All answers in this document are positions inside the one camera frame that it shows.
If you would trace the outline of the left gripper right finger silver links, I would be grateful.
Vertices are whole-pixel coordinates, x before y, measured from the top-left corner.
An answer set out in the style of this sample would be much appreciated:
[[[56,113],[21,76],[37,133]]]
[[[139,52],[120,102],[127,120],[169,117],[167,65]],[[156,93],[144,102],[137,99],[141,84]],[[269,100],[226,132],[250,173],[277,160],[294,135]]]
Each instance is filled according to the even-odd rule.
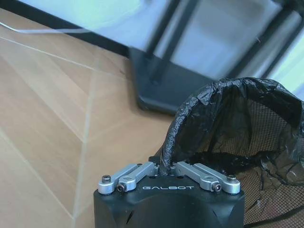
[[[174,172],[177,176],[187,176],[204,190],[211,192],[224,191],[228,194],[240,193],[240,182],[235,176],[226,176],[201,163],[190,165],[180,161],[172,165],[171,172]]]

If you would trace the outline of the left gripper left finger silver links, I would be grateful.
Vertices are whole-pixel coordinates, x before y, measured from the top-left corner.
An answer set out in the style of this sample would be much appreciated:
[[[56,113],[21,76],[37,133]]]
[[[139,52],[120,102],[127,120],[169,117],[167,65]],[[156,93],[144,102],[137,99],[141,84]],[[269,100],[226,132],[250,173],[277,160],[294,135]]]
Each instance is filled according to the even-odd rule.
[[[123,194],[133,191],[144,177],[157,176],[159,165],[160,156],[151,156],[146,163],[132,163],[113,175],[103,175],[98,183],[98,192],[112,194],[117,191]]]

